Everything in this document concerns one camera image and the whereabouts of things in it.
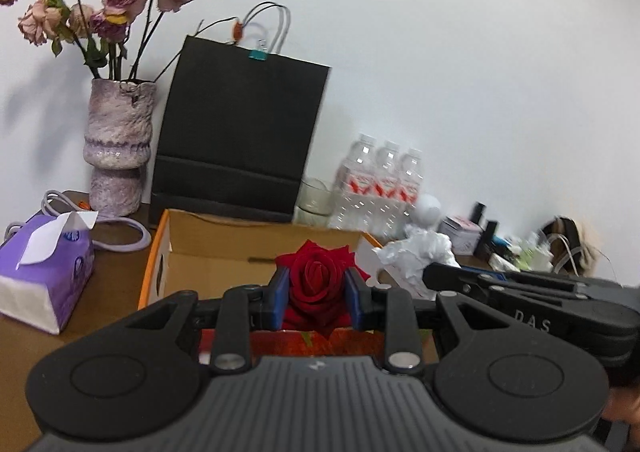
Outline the person hand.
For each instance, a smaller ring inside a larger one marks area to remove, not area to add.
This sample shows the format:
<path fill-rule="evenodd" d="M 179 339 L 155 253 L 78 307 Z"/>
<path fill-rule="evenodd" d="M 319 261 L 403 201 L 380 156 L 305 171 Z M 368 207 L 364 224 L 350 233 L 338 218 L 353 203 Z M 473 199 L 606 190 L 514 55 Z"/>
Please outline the person hand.
<path fill-rule="evenodd" d="M 611 422 L 624 422 L 638 426 L 640 418 L 640 392 L 638 386 L 612 388 L 602 417 Z"/>

